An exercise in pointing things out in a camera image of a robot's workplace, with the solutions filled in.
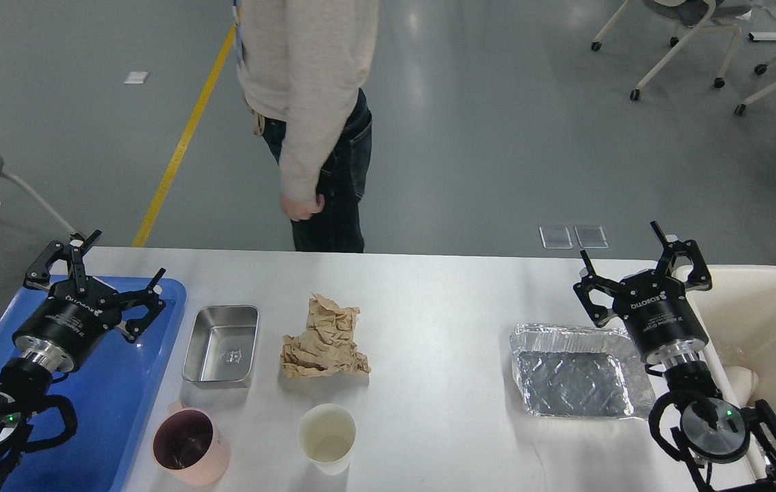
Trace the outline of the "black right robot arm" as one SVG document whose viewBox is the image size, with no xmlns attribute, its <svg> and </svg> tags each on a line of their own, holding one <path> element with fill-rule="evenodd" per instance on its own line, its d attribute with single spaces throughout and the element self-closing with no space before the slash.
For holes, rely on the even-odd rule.
<svg viewBox="0 0 776 492">
<path fill-rule="evenodd" d="M 726 399 L 702 352 L 710 342 L 689 292 L 712 289 L 697 242 L 651 228 L 662 246 L 656 266 L 621 280 L 597 274 L 587 250 L 573 292 L 591 321 L 619 318 L 650 376 L 668 389 L 648 414 L 648 432 L 672 460 L 687 467 L 698 491 L 713 489 L 712 467 L 746 458 L 753 443 L 764 453 L 764 476 L 740 491 L 776 491 L 776 413 L 766 400 L 740 407 Z"/>
</svg>

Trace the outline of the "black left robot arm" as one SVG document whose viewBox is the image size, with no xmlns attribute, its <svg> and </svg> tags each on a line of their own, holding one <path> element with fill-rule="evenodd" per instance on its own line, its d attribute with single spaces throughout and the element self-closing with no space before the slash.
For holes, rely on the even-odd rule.
<svg viewBox="0 0 776 492">
<path fill-rule="evenodd" d="M 120 292 L 86 273 L 84 256 L 100 238 L 70 234 L 50 242 L 25 272 L 23 286 L 46 299 L 13 333 L 17 349 L 0 371 L 0 490 L 24 454 L 56 448 L 78 432 L 69 398 L 50 386 L 83 367 L 117 329 L 134 343 L 166 308 L 160 269 L 143 288 Z"/>
</svg>

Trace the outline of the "person's hand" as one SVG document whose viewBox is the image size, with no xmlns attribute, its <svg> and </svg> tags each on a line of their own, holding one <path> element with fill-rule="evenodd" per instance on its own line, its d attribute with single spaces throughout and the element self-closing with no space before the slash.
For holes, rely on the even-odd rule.
<svg viewBox="0 0 776 492">
<path fill-rule="evenodd" d="M 320 214 L 325 206 L 325 196 L 316 194 L 312 200 L 291 200 L 281 196 L 281 211 L 291 221 L 307 221 Z"/>
</svg>

